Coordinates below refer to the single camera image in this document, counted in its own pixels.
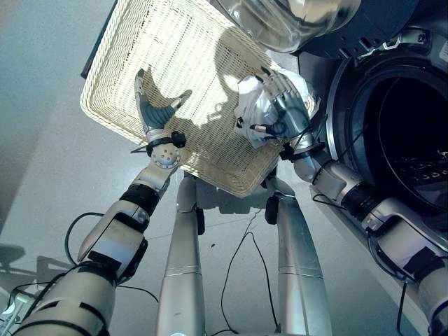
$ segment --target white wicker basket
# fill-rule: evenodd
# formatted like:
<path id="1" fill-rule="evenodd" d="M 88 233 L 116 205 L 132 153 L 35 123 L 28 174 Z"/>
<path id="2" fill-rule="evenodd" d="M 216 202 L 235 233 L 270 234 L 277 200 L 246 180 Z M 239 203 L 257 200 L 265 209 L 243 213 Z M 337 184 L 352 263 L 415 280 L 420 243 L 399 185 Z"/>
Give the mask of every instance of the white wicker basket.
<path id="1" fill-rule="evenodd" d="M 260 67 L 278 69 L 205 0 L 119 0 L 80 99 L 84 112 L 136 144 L 144 133 L 134 77 L 155 106 L 192 95 L 166 128 L 185 133 L 181 168 L 233 195 L 247 196 L 274 168 L 280 146 L 258 150 L 233 131 L 237 83 Z"/>

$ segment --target gray floor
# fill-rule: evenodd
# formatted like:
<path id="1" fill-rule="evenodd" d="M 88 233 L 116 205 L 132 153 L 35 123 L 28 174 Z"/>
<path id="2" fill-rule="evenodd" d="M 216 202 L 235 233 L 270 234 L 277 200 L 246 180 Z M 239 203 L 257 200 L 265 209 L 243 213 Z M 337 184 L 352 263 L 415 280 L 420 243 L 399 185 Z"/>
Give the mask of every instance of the gray floor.
<path id="1" fill-rule="evenodd" d="M 6 287 L 45 281 L 68 267 L 62 248 L 68 224 L 85 211 L 107 210 L 147 163 L 145 155 L 129 154 L 135 147 L 131 142 L 86 117 L 79 107 L 84 83 L 79 73 L 112 3 L 1 1 L 0 284 Z M 282 163 L 279 175 L 296 191 L 315 239 L 334 335 L 396 335 L 393 301 L 312 203 L 308 185 L 291 166 Z M 131 286 L 159 292 L 180 180 L 181 172 L 152 217 L 146 232 L 149 250 Z M 204 199 L 211 200 L 210 188 L 202 190 Z M 219 305 L 225 272 L 257 211 L 241 205 L 232 209 L 228 197 L 216 195 L 205 206 L 206 233 L 199 238 L 208 333 L 225 327 Z M 86 219 L 74 230 L 72 251 L 94 220 Z M 263 211 L 253 231 L 269 267 L 277 308 L 277 231 L 264 222 Z M 263 266 L 249 241 L 232 267 L 225 310 L 233 328 L 242 332 L 273 330 Z M 149 296 L 118 289 L 111 334 L 152 335 L 156 312 Z M 404 334 L 415 335 L 403 323 Z"/>

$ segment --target black wire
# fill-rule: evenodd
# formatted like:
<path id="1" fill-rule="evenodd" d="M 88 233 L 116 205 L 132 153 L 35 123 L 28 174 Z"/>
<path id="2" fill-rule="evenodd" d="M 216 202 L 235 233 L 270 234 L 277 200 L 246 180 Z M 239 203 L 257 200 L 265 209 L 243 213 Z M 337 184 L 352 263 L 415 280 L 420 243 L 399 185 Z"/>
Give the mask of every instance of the black wire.
<path id="1" fill-rule="evenodd" d="M 348 151 L 351 147 L 353 147 L 353 145 L 356 143 L 356 141 L 359 139 L 359 137 L 360 137 L 361 135 L 364 134 L 364 132 L 366 131 L 366 129 L 367 129 L 368 127 L 369 127 L 368 124 L 367 124 L 366 126 L 363 127 L 363 129 L 361 130 L 361 132 L 359 132 L 359 134 L 358 134 L 358 135 L 355 137 L 355 139 L 350 143 L 350 145 L 349 145 L 347 148 L 344 149 L 344 151 L 342 152 L 341 155 L 339 155 L 339 157 L 337 158 L 336 161 L 340 161 L 340 160 L 342 159 L 342 157 L 343 157 L 345 154 L 347 154 L 347 151 Z"/>
<path id="2" fill-rule="evenodd" d="M 299 134 L 299 139 L 297 140 L 297 142 L 295 143 L 293 152 L 295 151 L 295 149 L 297 148 L 297 146 L 299 146 L 300 141 L 302 140 L 303 136 L 305 135 L 305 133 L 307 133 L 308 131 L 311 131 L 312 127 L 311 125 L 308 125 L 305 127 L 305 129 Z"/>
<path id="3" fill-rule="evenodd" d="M 326 195 L 324 195 L 324 194 L 315 194 L 315 196 L 313 196 L 312 200 L 315 201 L 316 203 L 327 204 L 327 205 L 330 205 L 332 207 L 345 210 L 345 208 L 343 206 L 339 206 L 337 204 L 333 204 L 333 203 L 329 203 L 329 202 L 319 201 L 318 199 L 316 199 L 316 197 L 318 197 L 318 196 L 325 197 L 326 199 L 329 200 L 329 198 Z"/>
<path id="4" fill-rule="evenodd" d="M 217 335 L 219 335 L 221 333 L 225 333 L 226 331 L 232 331 L 233 332 L 233 330 L 231 330 L 231 329 L 222 329 L 222 330 L 219 330 L 219 331 L 215 332 L 214 334 L 211 334 L 210 336 L 217 336 Z"/>
<path id="5" fill-rule="evenodd" d="M 124 286 L 124 285 L 118 285 L 118 287 L 121 287 L 121 288 L 129 288 L 129 289 L 136 289 L 136 290 L 138 290 L 138 291 L 145 292 L 145 293 L 151 295 L 151 296 L 154 298 L 154 300 L 155 300 L 157 303 L 159 303 L 159 300 L 157 299 L 157 297 L 156 297 L 154 294 L 152 294 L 149 290 L 146 290 L 146 289 L 144 289 L 144 288 L 140 288 L 140 287 L 132 287 L 132 286 Z"/>
<path id="6" fill-rule="evenodd" d="M 34 282 L 34 283 L 24 283 L 23 285 L 19 285 L 19 286 L 14 287 L 14 288 L 12 289 L 12 291 L 10 292 L 10 294 L 9 294 L 9 298 L 8 298 L 8 306 L 7 306 L 7 307 L 9 307 L 9 305 L 11 304 L 12 294 L 13 294 L 17 289 L 19 289 L 20 287 L 33 286 L 33 285 L 47 285 L 47 284 L 49 284 L 49 283 L 50 283 L 49 281 L 46 281 L 46 282 Z"/>
<path id="7" fill-rule="evenodd" d="M 229 328 L 230 331 L 232 331 L 232 333 L 234 334 L 239 334 L 239 332 L 237 332 L 235 329 L 233 329 L 230 324 L 229 321 L 227 320 L 227 316 L 225 315 L 224 312 L 224 308 L 223 308 L 223 298 L 224 298 L 224 292 L 225 292 L 225 287 L 227 286 L 227 281 L 229 279 L 229 273 L 230 273 L 230 267 L 232 266 L 232 262 L 235 259 L 235 256 L 238 253 L 239 248 L 241 247 L 241 245 L 243 244 L 244 238 L 246 237 L 246 233 L 249 230 L 249 227 L 252 224 L 252 221 L 255 219 L 255 217 L 260 213 L 261 209 L 258 210 L 257 212 L 255 212 L 255 214 L 253 215 L 253 217 L 251 218 L 251 220 L 249 221 L 249 224 L 247 225 L 243 237 L 241 238 L 241 241 L 239 242 L 239 245 L 237 247 L 237 250 L 233 253 L 232 258 L 230 259 L 230 263 L 229 263 L 229 267 L 227 268 L 227 274 L 225 276 L 225 281 L 224 281 L 224 286 L 223 286 L 223 290 L 221 291 L 221 313 L 223 313 L 223 318 L 225 320 L 225 324 L 227 324 L 227 327 Z"/>
<path id="8" fill-rule="evenodd" d="M 247 227 L 246 227 L 246 229 L 245 229 L 245 231 L 244 231 L 243 237 L 241 238 L 241 241 L 240 241 L 239 244 L 238 244 L 237 250 L 233 253 L 232 258 L 230 259 L 230 263 L 229 263 L 229 266 L 228 266 L 228 268 L 227 268 L 227 274 L 225 275 L 225 281 L 224 281 L 223 290 L 222 290 L 222 292 L 221 292 L 221 302 L 220 302 L 220 304 L 221 304 L 221 312 L 222 312 L 222 314 L 223 314 L 225 323 L 227 324 L 227 327 L 228 327 L 228 330 L 227 330 L 227 331 L 231 331 L 231 332 L 234 333 L 234 334 L 239 334 L 239 332 L 236 331 L 235 329 L 233 329 L 233 328 L 230 326 L 230 324 L 229 324 L 229 321 L 228 321 L 228 319 L 227 319 L 227 316 L 225 315 L 225 312 L 224 312 L 223 298 L 224 298 L 225 287 L 227 286 L 227 282 L 228 282 L 228 279 L 229 279 L 230 268 L 231 268 L 231 266 L 232 266 L 233 260 L 235 259 L 235 256 L 237 255 L 237 253 L 238 253 L 238 251 L 239 251 L 239 248 L 241 247 L 241 245 L 243 244 L 245 238 L 247 238 L 248 235 L 251 235 L 251 236 L 252 236 L 253 243 L 255 244 L 255 247 L 257 248 L 258 254 L 259 254 L 260 257 L 261 257 L 263 266 L 264 266 L 264 268 L 265 268 L 266 281 L 267 281 L 267 290 L 268 290 L 268 293 L 269 293 L 269 302 L 270 302 L 270 305 L 271 305 L 272 318 L 274 319 L 274 323 L 275 323 L 276 328 L 277 328 L 277 326 L 278 326 L 277 318 L 276 318 L 275 310 L 274 310 L 274 305 L 273 305 L 273 303 L 272 303 L 272 292 L 271 292 L 271 286 L 270 286 L 270 280 L 269 280 L 269 273 L 268 273 L 268 271 L 267 271 L 266 262 L 265 262 L 265 259 L 263 258 L 263 255 L 262 255 L 260 249 L 258 248 L 258 245 L 257 245 L 257 243 L 256 243 L 256 241 L 255 241 L 255 237 L 254 237 L 254 235 L 253 235 L 253 232 L 252 232 L 252 231 L 248 231 L 248 230 L 249 230 L 249 227 L 250 227 L 251 224 L 252 224 L 252 221 L 253 221 L 253 220 L 255 219 L 255 217 L 260 213 L 260 211 L 261 211 L 261 209 L 258 210 L 257 212 L 255 212 L 255 214 L 253 215 L 253 217 L 252 217 L 251 220 L 249 221 L 249 224 L 247 225 Z"/>
<path id="9" fill-rule="evenodd" d="M 253 243 L 255 244 L 255 247 L 257 248 L 258 254 L 260 255 L 261 261 L 263 262 L 263 266 L 265 268 L 266 282 L 267 282 L 267 291 L 269 293 L 269 303 L 271 304 L 272 318 L 274 319 L 275 328 L 277 329 L 279 327 L 279 324 L 277 323 L 277 318 L 275 316 L 275 310 L 274 310 L 274 304 L 272 303 L 271 285 L 270 285 L 270 280 L 269 280 L 269 273 L 267 272 L 266 262 L 265 262 L 265 259 L 263 258 L 263 255 L 261 254 L 260 249 L 258 248 L 258 245 L 257 245 L 257 242 L 255 241 L 255 236 L 253 235 L 253 232 L 249 231 L 249 232 L 246 233 L 246 236 L 247 235 L 251 235 L 252 236 Z"/>
<path id="10" fill-rule="evenodd" d="M 134 153 L 146 153 L 146 150 L 141 150 L 143 148 L 146 148 L 146 145 L 142 146 L 142 147 L 135 148 L 134 150 L 131 150 L 131 154 L 134 154 Z"/>
<path id="11" fill-rule="evenodd" d="M 53 279 L 50 280 L 50 283 L 45 286 L 45 288 L 39 293 L 38 297 L 35 299 L 35 301 L 33 301 L 33 303 L 31 304 L 31 307 L 27 310 L 27 312 L 25 313 L 25 315 L 23 316 L 22 320 L 25 320 L 28 318 L 28 316 L 31 314 L 31 312 L 34 310 L 34 308 L 36 308 L 37 304 L 42 300 L 43 296 L 50 290 L 51 286 L 53 284 L 55 284 L 55 282 L 63 277 L 66 273 L 60 273 L 57 276 L 53 277 Z"/>
<path id="12" fill-rule="evenodd" d="M 406 287 L 407 282 L 405 281 L 403 284 L 403 289 L 401 290 L 400 307 L 398 308 L 397 316 L 397 332 L 400 336 L 403 336 L 401 333 L 401 316 L 403 315 L 403 303 L 405 302 Z"/>
<path id="13" fill-rule="evenodd" d="M 380 263 L 380 261 L 377 258 L 377 254 L 373 251 L 372 236 L 370 235 L 369 232 L 367 233 L 367 245 L 369 247 L 369 252 L 370 252 L 370 255 L 372 256 L 373 260 L 375 261 L 375 263 L 378 265 L 379 268 L 381 268 L 383 271 L 385 271 L 385 273 L 389 274 L 391 277 L 398 279 L 400 281 L 406 281 L 407 279 L 414 281 L 412 278 L 408 277 L 407 275 L 392 272 L 391 270 L 385 268 L 385 266 L 383 266 Z"/>
<path id="14" fill-rule="evenodd" d="M 75 220 L 73 222 L 71 222 L 69 228 L 67 229 L 67 232 L 65 233 L 65 239 L 64 239 L 65 255 L 67 256 L 67 259 L 69 259 L 70 263 L 72 263 L 75 266 L 77 266 L 78 264 L 71 257 L 70 250 L 69 250 L 69 238 L 70 238 L 71 231 L 73 230 L 73 227 L 75 226 L 75 224 L 77 224 L 77 222 L 80 219 L 82 219 L 83 217 L 86 217 L 86 216 L 102 217 L 102 216 L 104 216 L 104 214 L 103 213 L 99 213 L 99 212 L 85 212 L 82 215 L 79 215 L 78 217 L 76 217 Z"/>

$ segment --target washing machine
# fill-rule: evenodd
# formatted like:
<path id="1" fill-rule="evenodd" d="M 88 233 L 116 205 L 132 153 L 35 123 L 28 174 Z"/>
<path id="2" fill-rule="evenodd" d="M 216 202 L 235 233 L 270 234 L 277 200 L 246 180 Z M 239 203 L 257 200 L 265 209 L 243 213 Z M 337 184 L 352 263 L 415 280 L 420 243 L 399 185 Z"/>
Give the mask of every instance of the washing machine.
<path id="1" fill-rule="evenodd" d="M 425 1 L 393 38 L 344 59 L 325 107 L 325 142 L 332 157 L 381 193 L 400 199 L 445 237 L 447 13 L 446 1 Z"/>

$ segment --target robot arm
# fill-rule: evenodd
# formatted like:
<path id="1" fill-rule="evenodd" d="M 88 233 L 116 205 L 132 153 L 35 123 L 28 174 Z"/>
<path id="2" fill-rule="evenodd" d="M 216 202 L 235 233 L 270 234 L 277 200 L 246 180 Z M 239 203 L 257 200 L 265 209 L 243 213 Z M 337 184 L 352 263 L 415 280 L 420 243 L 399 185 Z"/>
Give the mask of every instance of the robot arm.
<path id="1" fill-rule="evenodd" d="M 150 163 L 85 238 L 79 264 L 43 296 L 14 335 L 109 335 L 116 286 L 135 274 L 143 258 L 148 247 L 144 231 L 186 142 L 183 134 L 169 135 L 163 126 L 188 96 L 171 106 L 153 108 L 143 91 L 143 75 L 140 70 L 135 91 Z"/>
<path id="2" fill-rule="evenodd" d="M 292 140 L 281 153 L 294 164 L 296 174 L 317 187 L 336 205 L 346 209 L 367 236 L 374 258 L 392 270 L 391 274 L 419 286 L 419 299 L 432 335 L 448 330 L 448 255 L 447 240 L 434 234 L 421 217 L 393 197 L 382 197 L 374 187 L 344 164 L 332 160 L 312 135 L 307 112 L 292 102 L 297 93 L 293 84 L 280 73 L 266 73 L 263 83 L 271 94 L 272 105 L 279 112 L 279 121 L 258 129 L 272 133 L 277 123 L 286 123 L 287 138 Z"/>

